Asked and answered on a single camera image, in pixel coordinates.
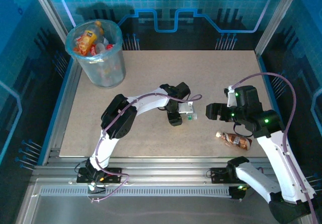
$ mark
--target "trash bin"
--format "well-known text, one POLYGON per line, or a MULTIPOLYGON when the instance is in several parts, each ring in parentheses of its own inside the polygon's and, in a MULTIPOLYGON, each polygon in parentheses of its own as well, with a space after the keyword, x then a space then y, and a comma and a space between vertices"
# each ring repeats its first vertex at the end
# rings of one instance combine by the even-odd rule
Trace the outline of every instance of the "trash bin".
POLYGON ((110 20, 98 20, 104 30, 104 37, 110 44, 114 44, 113 48, 94 56, 82 56, 74 51, 77 38, 83 35, 89 26, 94 25, 95 21, 97 20, 91 20, 73 28, 67 35, 65 48, 73 59, 80 63, 94 85, 102 88, 113 88, 125 78, 122 52, 123 38, 121 29, 116 23, 110 20))

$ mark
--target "brown bottle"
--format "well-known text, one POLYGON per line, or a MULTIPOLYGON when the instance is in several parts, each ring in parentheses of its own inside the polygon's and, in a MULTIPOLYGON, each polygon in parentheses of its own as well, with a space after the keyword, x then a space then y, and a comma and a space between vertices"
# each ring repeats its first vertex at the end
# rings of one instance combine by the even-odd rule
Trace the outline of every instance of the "brown bottle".
POLYGON ((249 150, 252 145, 252 140, 246 137, 238 136, 237 134, 233 133, 226 133, 218 131, 216 133, 216 137, 219 137, 225 140, 227 145, 237 146, 244 150, 249 150))

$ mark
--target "plastic bottle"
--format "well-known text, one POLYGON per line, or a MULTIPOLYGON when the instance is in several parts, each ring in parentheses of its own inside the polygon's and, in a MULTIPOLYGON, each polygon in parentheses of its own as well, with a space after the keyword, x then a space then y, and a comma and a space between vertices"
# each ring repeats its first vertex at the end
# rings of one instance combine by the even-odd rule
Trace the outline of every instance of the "plastic bottle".
POLYGON ((99 43, 104 40, 102 36, 104 34, 104 30, 101 28, 101 22, 95 21, 94 24, 89 25, 84 33, 76 38, 76 47, 74 51, 80 55, 86 56, 94 44, 94 42, 99 43))
POLYGON ((225 141, 228 146, 240 147, 243 150, 249 150, 252 145, 252 140, 246 137, 238 136, 233 133, 226 133, 218 131, 216 137, 219 137, 225 141))

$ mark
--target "purple cable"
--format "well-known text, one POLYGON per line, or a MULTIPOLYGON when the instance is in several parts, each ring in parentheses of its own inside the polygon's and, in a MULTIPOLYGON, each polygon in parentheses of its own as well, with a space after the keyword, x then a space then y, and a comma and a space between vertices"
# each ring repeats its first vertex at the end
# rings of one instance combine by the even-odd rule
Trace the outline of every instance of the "purple cable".
MULTIPOLYGON (((293 117, 294 117, 294 114, 295 114, 295 109, 296 109, 296 93, 295 93, 295 90, 294 90, 294 87, 293 87, 292 83, 287 78, 285 78, 284 76, 281 76, 280 74, 276 74, 276 73, 272 73, 272 72, 261 72, 261 73, 252 74, 252 75, 250 75, 250 76, 242 79, 241 81, 239 81, 235 85, 233 85, 231 88, 232 89, 235 89, 242 82, 244 82, 244 81, 246 81, 246 80, 248 80, 250 78, 257 77, 257 76, 264 76, 264 75, 267 75, 267 76, 275 76, 275 77, 281 78, 290 87, 291 92, 292 92, 292 96, 293 96, 293 107, 292 107, 292 111, 291 111, 290 117, 288 119, 288 122, 286 124, 285 131, 284 131, 284 134, 283 134, 283 140, 282 140, 282 142, 283 142, 283 150, 284 150, 284 152, 288 152, 287 145, 286 145, 287 133, 288 133, 288 130, 290 128, 291 122, 292 122, 293 117)), ((295 176, 296 176, 298 182, 300 183, 300 186, 302 187, 302 190, 304 192, 304 195, 305 195, 305 197, 307 199, 307 202, 308 202, 308 205, 310 207, 310 211, 311 211, 311 214, 312 214, 312 222, 313 222, 313 224, 316 224, 317 223, 317 219, 316 219, 314 207, 313 207, 312 201, 310 199, 310 196, 306 192, 306 187, 304 185, 304 182, 302 181, 302 179, 300 177, 300 174, 298 173, 296 167, 294 166, 291 157, 289 155, 285 155, 285 157, 286 157, 289 165, 291 166, 293 172, 295 173, 295 176)))
POLYGON ((102 200, 105 200, 105 199, 107 199, 107 198, 109 198, 111 195, 113 195, 116 191, 118 191, 123 185, 125 185, 127 182, 128 182, 128 180, 129 180, 129 178, 130 178, 130 176, 128 175, 128 174, 124 174, 124 173, 114 173, 114 172, 109 172, 109 171, 107 171, 107 170, 104 170, 103 168, 102 168, 102 166, 100 166, 100 163, 99 163, 99 160, 98 160, 98 158, 97 158, 97 154, 98 154, 98 150, 99 150, 99 147, 100 147, 100 145, 101 145, 101 143, 102 143, 102 141, 103 141, 103 139, 105 138, 105 136, 106 136, 106 131, 117 121, 117 119, 119 119, 119 117, 120 116, 122 116, 123 115, 123 113, 130 107, 130 106, 132 106, 134 103, 136 103, 136 102, 138 102, 139 100, 141 100, 141 99, 143 99, 143 98, 145 98, 145 97, 149 97, 149 96, 162 96, 162 97, 167 97, 167 98, 169 98, 169 99, 172 99, 172 100, 175 100, 175 101, 178 101, 178 102, 195 102, 195 101, 198 101, 198 100, 200 100, 201 98, 202 98, 202 95, 201 94, 197 94, 197 95, 195 95, 195 96, 193 96, 192 98, 190 98, 190 99, 187 99, 187 100, 183 100, 183 99, 179 99, 179 98, 175 98, 175 97, 171 97, 171 96, 168 96, 168 95, 166 95, 166 94, 162 94, 162 93, 148 93, 148 94, 145 94, 145 95, 142 95, 142 96, 140 96, 140 97, 138 97, 138 98, 136 98, 134 101, 132 101, 130 104, 128 104, 126 107, 124 107, 124 109, 122 109, 122 111, 113 119, 113 121, 106 127, 106 128, 104 128, 104 130, 103 130, 103 137, 101 137, 100 138, 100 140, 99 140, 99 142, 98 142, 98 144, 97 144, 97 146, 96 146, 96 148, 95 148, 95 161, 96 161, 96 164, 97 164, 97 166, 104 172, 104 173, 106 173, 106 174, 108 174, 108 175, 120 175, 120 176, 126 176, 126 179, 125 179, 125 181, 122 183, 122 184, 120 184, 113 192, 111 192, 110 194, 108 194, 107 196, 105 196, 105 197, 103 197, 103 198, 100 198, 100 199, 90 199, 91 201, 96 201, 96 202, 100 202, 100 201, 102 201, 102 200))

